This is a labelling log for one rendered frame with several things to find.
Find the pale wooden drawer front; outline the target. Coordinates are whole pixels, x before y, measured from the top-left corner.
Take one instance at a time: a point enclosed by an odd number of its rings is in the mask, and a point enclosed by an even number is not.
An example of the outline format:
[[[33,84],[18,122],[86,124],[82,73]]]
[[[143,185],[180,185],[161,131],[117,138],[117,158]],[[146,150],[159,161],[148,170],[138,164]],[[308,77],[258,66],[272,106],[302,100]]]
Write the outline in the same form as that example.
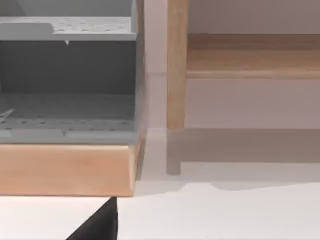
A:
[[[144,143],[0,144],[0,195],[131,197]]]

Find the grey pierced drawer inside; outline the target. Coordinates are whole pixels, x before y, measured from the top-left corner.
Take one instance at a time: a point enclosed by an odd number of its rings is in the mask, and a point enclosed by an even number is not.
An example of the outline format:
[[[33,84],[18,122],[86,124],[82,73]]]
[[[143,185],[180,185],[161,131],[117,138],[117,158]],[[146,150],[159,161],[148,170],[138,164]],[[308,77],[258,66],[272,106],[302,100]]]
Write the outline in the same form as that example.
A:
[[[0,144],[136,144],[144,0],[0,0]]]

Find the open wooden shelf unit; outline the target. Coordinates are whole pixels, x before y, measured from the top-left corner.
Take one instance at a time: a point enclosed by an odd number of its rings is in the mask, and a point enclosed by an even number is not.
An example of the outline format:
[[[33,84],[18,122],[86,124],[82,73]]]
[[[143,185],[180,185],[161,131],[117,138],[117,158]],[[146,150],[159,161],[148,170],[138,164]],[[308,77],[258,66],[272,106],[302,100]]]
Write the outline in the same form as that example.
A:
[[[320,0],[168,0],[167,126],[320,129]]]

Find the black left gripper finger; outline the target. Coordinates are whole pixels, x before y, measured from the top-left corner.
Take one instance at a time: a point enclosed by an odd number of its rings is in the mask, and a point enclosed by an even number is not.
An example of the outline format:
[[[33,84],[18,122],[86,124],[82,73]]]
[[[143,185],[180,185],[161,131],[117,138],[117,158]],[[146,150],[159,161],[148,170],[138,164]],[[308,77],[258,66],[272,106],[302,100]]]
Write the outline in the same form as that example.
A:
[[[66,240],[118,240],[118,199],[111,197]]]

